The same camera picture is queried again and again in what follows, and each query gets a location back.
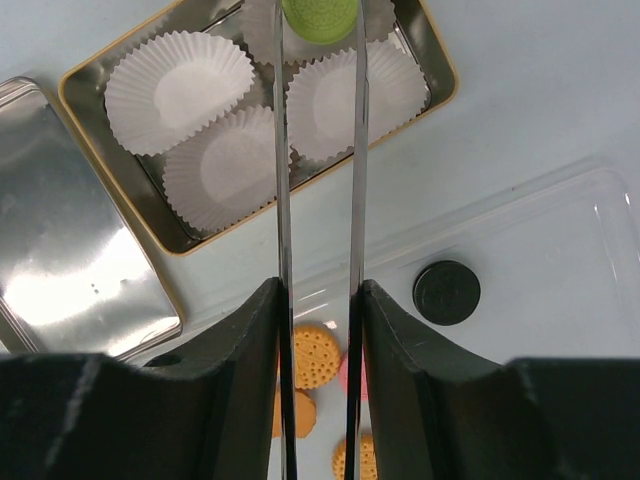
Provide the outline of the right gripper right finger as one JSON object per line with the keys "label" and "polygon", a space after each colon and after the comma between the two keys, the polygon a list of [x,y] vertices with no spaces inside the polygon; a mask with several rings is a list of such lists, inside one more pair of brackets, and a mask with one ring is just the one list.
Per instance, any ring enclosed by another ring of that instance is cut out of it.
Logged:
{"label": "right gripper right finger", "polygon": [[474,354],[364,284],[364,352],[383,479],[635,479],[635,359]]}

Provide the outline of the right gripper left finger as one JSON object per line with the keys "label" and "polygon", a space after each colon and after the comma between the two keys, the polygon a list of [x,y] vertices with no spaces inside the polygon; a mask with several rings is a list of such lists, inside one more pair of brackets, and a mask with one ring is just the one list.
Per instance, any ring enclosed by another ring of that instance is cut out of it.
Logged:
{"label": "right gripper left finger", "polygon": [[142,367],[103,354],[1,359],[5,479],[263,479],[279,282]]}

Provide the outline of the green sandwich cookie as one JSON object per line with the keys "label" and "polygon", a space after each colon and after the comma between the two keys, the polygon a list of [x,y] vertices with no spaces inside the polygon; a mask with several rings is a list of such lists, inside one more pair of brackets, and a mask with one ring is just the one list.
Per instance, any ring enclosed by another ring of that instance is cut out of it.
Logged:
{"label": "green sandwich cookie", "polygon": [[329,45],[355,27],[356,0],[284,0],[282,8],[291,29],[307,42]]}

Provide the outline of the metal tongs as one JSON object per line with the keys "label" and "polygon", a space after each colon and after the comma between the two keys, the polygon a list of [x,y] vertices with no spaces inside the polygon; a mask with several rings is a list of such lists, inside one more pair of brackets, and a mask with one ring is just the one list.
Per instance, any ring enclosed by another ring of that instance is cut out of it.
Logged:
{"label": "metal tongs", "polygon": [[[360,1],[357,29],[356,96],[354,125],[353,188],[351,202],[351,246],[349,268],[348,394],[346,417],[346,466],[344,477],[360,477],[361,441],[361,359],[364,321],[364,247],[369,125],[368,54],[364,11]],[[275,60],[273,107],[275,123],[276,199],[279,288],[279,386],[281,393],[281,477],[296,479],[293,296],[290,186],[288,173],[288,122],[283,74],[282,3],[275,2]]]}

